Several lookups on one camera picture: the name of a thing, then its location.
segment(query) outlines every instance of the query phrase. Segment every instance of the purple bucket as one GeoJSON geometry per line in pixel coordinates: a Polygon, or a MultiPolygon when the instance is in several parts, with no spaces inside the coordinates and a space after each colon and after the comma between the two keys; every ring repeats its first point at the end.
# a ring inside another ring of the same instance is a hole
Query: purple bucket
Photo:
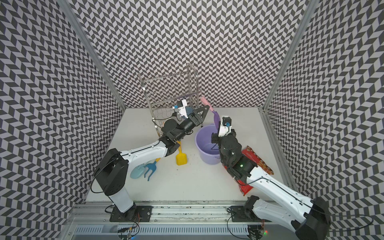
{"type": "Polygon", "coordinates": [[[220,162],[220,154],[218,147],[211,143],[212,133],[217,133],[217,128],[214,124],[202,127],[195,136],[195,144],[199,150],[200,158],[208,164],[214,165],[220,162]]]}

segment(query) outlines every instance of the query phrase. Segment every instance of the black cable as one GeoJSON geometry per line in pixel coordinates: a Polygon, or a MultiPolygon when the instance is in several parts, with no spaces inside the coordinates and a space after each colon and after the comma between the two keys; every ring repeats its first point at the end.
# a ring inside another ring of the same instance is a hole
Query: black cable
{"type": "Polygon", "coordinates": [[[229,208],[227,208],[227,212],[228,212],[229,214],[231,214],[231,216],[230,216],[230,217],[228,218],[228,220],[227,220],[227,229],[228,229],[228,232],[229,232],[230,234],[232,234],[232,236],[234,236],[235,238],[249,240],[249,238],[242,238],[242,237],[235,236],[235,235],[233,235],[233,233],[231,232],[231,230],[229,230],[228,222],[229,222],[229,220],[231,219],[233,213],[232,213],[232,211],[231,211],[229,208]]]}
{"type": "Polygon", "coordinates": [[[103,192],[104,192],[104,189],[103,189],[102,192],[95,192],[94,190],[92,190],[92,184],[93,184],[93,182],[95,181],[96,177],[99,175],[99,173],[100,173],[104,168],[106,168],[111,162],[107,163],[102,169],[100,169],[99,172],[96,173],[95,177],[93,178],[93,180],[92,180],[92,182],[91,182],[91,192],[93,192],[93,193],[103,193],[103,192]]]}
{"type": "MultiPolygon", "coordinates": [[[[214,148],[216,145],[217,145],[217,143],[216,143],[213,147],[211,147],[211,150],[214,150],[213,148],[214,148]]],[[[215,150],[218,150],[218,149],[215,149],[215,150]]]]}
{"type": "Polygon", "coordinates": [[[183,118],[181,118],[181,120],[179,120],[179,116],[178,116],[177,114],[176,114],[176,118],[177,118],[177,120],[180,121],[180,122],[183,120],[183,118]]]}
{"type": "Polygon", "coordinates": [[[152,147],[152,146],[149,146],[149,147],[146,147],[146,148],[143,148],[143,149],[139,149],[139,150],[137,150],[137,151],[134,151],[134,152],[129,152],[129,153],[127,153],[127,154],[124,154],[124,155],[121,155],[121,156],[123,157],[123,156],[129,155],[129,154],[134,154],[134,153],[136,153],[136,152],[139,152],[139,151],[142,151],[142,150],[145,150],[145,149],[151,148],[151,147],[152,147]]]}
{"type": "Polygon", "coordinates": [[[170,118],[163,118],[163,119],[156,119],[156,118],[153,118],[152,120],[167,120],[167,119],[170,119],[170,118]]]}
{"type": "MultiPolygon", "coordinates": [[[[134,221],[134,220],[130,220],[130,221],[132,221],[133,222],[133,224],[132,224],[132,227],[131,227],[131,229],[133,228],[133,225],[134,224],[136,224],[136,227],[138,228],[138,230],[137,230],[137,233],[135,233],[134,235],[132,235],[130,238],[128,238],[128,239],[131,239],[131,238],[133,238],[134,236],[136,236],[139,232],[140,232],[140,225],[136,222],[136,221],[134,221]]],[[[120,233],[120,236],[121,236],[121,239],[122,239],[122,233],[123,232],[125,232],[125,231],[127,231],[129,228],[122,228],[122,229],[118,229],[118,231],[117,231],[117,234],[119,234],[120,233]]]]}
{"type": "Polygon", "coordinates": [[[152,119],[152,122],[153,122],[154,124],[156,124],[156,126],[158,126],[159,128],[161,128],[161,127],[155,122],[155,119],[152,119]]]}
{"type": "Polygon", "coordinates": [[[107,209],[110,208],[110,207],[114,207],[114,206],[115,206],[114,204],[109,205],[108,207],[106,207],[106,208],[104,209],[104,212],[106,212],[106,213],[108,213],[108,214],[111,214],[112,212],[107,211],[107,209]]]}
{"type": "Polygon", "coordinates": [[[132,226],[130,227],[129,232],[128,232],[128,234],[127,234],[127,237],[131,235],[131,233],[132,233],[132,231],[133,231],[133,226],[134,226],[134,225],[135,225],[135,221],[133,222],[132,226]]]}
{"type": "Polygon", "coordinates": [[[342,228],[334,229],[334,231],[336,231],[336,232],[351,232],[351,231],[354,231],[354,230],[359,230],[359,229],[362,229],[362,228],[366,228],[366,227],[370,226],[370,225],[373,223],[373,221],[374,221],[374,219],[373,219],[372,216],[365,215],[365,214],[355,214],[355,215],[332,215],[332,214],[326,214],[326,213],[324,213],[324,212],[321,212],[321,211],[319,211],[319,210],[316,210],[316,209],[314,209],[314,208],[308,206],[308,205],[305,204],[304,202],[302,202],[302,201],[300,201],[299,199],[297,199],[294,195],[292,195],[292,194],[290,194],[289,192],[287,192],[284,188],[280,187],[279,185],[277,185],[276,183],[274,183],[274,182],[271,181],[270,179],[267,179],[267,178],[264,178],[264,177],[260,177],[260,178],[258,178],[257,180],[255,180],[255,181],[253,181],[253,182],[250,182],[250,183],[248,183],[248,184],[245,184],[245,185],[240,184],[240,183],[237,182],[237,181],[236,181],[236,182],[237,182],[239,185],[247,186],[247,185],[249,185],[249,184],[251,184],[251,183],[254,183],[254,182],[256,182],[256,181],[258,181],[258,180],[260,180],[260,179],[265,179],[265,180],[267,180],[267,181],[270,181],[271,183],[273,183],[274,185],[276,185],[277,187],[279,187],[281,190],[283,190],[284,192],[288,193],[288,194],[289,194],[291,197],[293,197],[295,200],[299,201],[301,204],[306,205],[306,206],[309,207],[311,210],[314,210],[314,211],[319,212],[319,213],[321,213],[321,214],[324,214],[324,215],[327,215],[327,216],[330,216],[330,217],[356,217],[356,216],[363,216],[363,217],[370,217],[370,218],[372,219],[372,221],[371,221],[370,223],[366,224],[365,226],[357,227],[357,228],[353,228],[353,229],[346,229],[346,230],[341,230],[342,228]]]}

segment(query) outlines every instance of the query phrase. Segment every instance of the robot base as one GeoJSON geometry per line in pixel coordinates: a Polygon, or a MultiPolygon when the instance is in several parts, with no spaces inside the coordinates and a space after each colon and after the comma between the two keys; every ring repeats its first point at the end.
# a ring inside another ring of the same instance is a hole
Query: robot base
{"type": "Polygon", "coordinates": [[[127,212],[121,213],[115,206],[112,210],[110,222],[132,222],[135,220],[135,216],[140,216],[140,222],[149,222],[152,215],[152,206],[136,206],[133,205],[127,212]]]}
{"type": "Polygon", "coordinates": [[[262,222],[263,220],[255,217],[253,219],[250,219],[245,214],[244,206],[231,206],[230,210],[232,212],[232,222],[262,222]]]}

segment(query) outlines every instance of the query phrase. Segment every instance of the yellow shovel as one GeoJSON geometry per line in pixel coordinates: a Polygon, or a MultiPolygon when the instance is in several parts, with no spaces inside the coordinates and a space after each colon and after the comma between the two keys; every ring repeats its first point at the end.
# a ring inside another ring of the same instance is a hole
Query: yellow shovel
{"type": "Polygon", "coordinates": [[[181,142],[177,141],[177,143],[180,144],[180,147],[179,154],[176,155],[176,164],[179,166],[187,164],[187,155],[181,152],[181,142]]]}

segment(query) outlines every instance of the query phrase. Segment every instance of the ventilation grille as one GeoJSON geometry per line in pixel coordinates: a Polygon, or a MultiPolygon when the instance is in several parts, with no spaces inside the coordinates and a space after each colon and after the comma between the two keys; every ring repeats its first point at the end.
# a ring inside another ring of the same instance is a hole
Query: ventilation grille
{"type": "Polygon", "coordinates": [[[77,225],[75,234],[101,233],[104,225],[77,225]]]}
{"type": "MultiPolygon", "coordinates": [[[[93,234],[116,234],[116,226],[113,228],[113,232],[109,228],[104,228],[106,232],[103,232],[104,225],[77,225],[75,234],[77,235],[93,235],[93,234]]],[[[132,225],[119,225],[118,228],[127,228],[132,225]]],[[[247,226],[242,224],[230,225],[229,229],[233,234],[248,235],[247,226]]],[[[136,234],[138,228],[132,231],[132,234],[136,234]]],[[[140,225],[140,235],[231,235],[227,229],[226,224],[189,224],[189,225],[140,225]]]]}

